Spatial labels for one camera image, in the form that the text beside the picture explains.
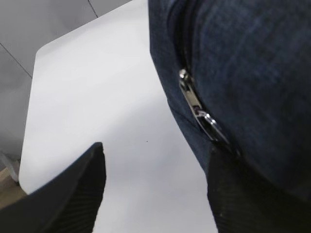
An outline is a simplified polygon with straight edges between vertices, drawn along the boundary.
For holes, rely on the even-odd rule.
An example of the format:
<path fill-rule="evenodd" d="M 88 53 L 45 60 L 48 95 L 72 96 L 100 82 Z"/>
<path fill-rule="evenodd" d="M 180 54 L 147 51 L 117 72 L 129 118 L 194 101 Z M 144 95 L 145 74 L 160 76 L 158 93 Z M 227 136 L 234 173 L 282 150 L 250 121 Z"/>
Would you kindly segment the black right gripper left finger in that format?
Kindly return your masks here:
<path fill-rule="evenodd" d="M 106 183 L 103 145 L 94 143 L 53 180 L 0 212 L 2 233 L 91 233 Z"/>

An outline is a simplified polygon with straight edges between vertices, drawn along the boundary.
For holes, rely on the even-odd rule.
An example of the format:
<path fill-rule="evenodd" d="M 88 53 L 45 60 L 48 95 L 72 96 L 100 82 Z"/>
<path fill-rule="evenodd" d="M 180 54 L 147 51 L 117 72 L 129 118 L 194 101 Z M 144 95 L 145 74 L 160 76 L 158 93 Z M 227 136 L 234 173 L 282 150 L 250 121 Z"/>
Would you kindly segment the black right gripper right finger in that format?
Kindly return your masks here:
<path fill-rule="evenodd" d="M 228 150 L 212 146 L 207 198 L 220 233 L 309 233 L 311 206 L 275 187 Z"/>

